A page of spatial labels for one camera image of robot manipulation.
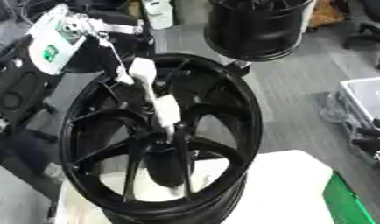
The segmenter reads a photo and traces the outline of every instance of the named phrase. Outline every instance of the gray floor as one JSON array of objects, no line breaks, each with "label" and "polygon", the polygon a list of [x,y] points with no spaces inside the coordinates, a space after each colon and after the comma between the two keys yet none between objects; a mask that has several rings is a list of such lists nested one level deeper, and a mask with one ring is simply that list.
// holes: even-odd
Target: gray floor
[{"label": "gray floor", "polygon": [[[251,73],[244,79],[263,109],[264,140],[260,151],[300,149],[334,167],[358,192],[380,223],[380,169],[349,147],[347,136],[338,125],[324,122],[319,116],[327,92],[335,90],[339,81],[380,75],[374,69],[378,55],[376,47],[354,51],[341,48],[346,35],[355,32],[361,20],[362,13],[355,10],[352,21],[305,35],[296,52],[283,59],[253,63]],[[156,32],[158,51],[193,53],[225,62],[226,59],[205,44],[202,27],[202,24],[186,24]],[[59,107],[60,114],[36,121],[32,126],[58,133],[69,103],[93,77],[68,75],[51,99]],[[46,147],[53,160],[57,160],[56,150],[56,146]],[[9,163],[8,167],[31,181],[37,189],[54,197],[56,188],[47,186],[46,180],[31,177],[16,163]]]}]

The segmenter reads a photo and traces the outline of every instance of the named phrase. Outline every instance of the white container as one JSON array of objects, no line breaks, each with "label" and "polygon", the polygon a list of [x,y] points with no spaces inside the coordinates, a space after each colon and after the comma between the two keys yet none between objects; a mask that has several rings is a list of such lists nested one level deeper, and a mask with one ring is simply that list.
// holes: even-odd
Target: white container
[{"label": "white container", "polygon": [[173,7],[169,0],[144,0],[146,14],[154,30],[173,26]]}]

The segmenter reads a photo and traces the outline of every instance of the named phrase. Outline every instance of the white table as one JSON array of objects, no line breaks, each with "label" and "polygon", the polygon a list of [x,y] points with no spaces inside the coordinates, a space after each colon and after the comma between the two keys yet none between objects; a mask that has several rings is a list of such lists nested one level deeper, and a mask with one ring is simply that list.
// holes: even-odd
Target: white table
[{"label": "white table", "polygon": [[[213,181],[214,175],[201,175],[207,170],[222,171],[225,160],[197,162],[192,181],[195,188]],[[136,195],[143,200],[178,198],[164,187],[151,185],[145,170],[140,170],[142,181],[136,184]],[[257,155],[249,171],[248,182],[243,196],[233,213],[224,224],[244,223],[334,223],[322,197],[333,170],[314,157],[300,150],[289,150]],[[121,192],[124,173],[104,176],[103,182]],[[60,193],[55,224],[110,224],[101,209],[77,193],[66,181]]]}]

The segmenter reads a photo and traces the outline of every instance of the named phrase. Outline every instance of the white bracket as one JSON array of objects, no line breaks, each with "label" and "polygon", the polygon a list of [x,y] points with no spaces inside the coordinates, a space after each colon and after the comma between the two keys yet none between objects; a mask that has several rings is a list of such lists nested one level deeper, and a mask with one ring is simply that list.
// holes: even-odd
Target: white bracket
[{"label": "white bracket", "polygon": [[168,94],[157,98],[153,92],[153,82],[157,76],[156,65],[151,59],[135,58],[130,67],[129,74],[143,82],[146,100],[153,104],[156,116],[161,127],[167,130],[169,141],[175,132],[174,124],[180,122],[180,107],[175,97]]}]

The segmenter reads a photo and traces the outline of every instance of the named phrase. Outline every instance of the office chair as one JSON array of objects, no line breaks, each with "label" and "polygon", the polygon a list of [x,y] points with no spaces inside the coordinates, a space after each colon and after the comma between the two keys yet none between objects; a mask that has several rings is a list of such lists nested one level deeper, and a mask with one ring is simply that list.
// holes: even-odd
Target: office chair
[{"label": "office chair", "polygon": [[[380,0],[362,0],[362,5],[367,16],[374,22],[380,23]],[[347,39],[344,48],[349,49],[356,41],[373,41],[380,44],[380,28],[367,23],[362,23],[359,29],[360,35],[354,35]],[[380,59],[377,67],[380,70]]]}]

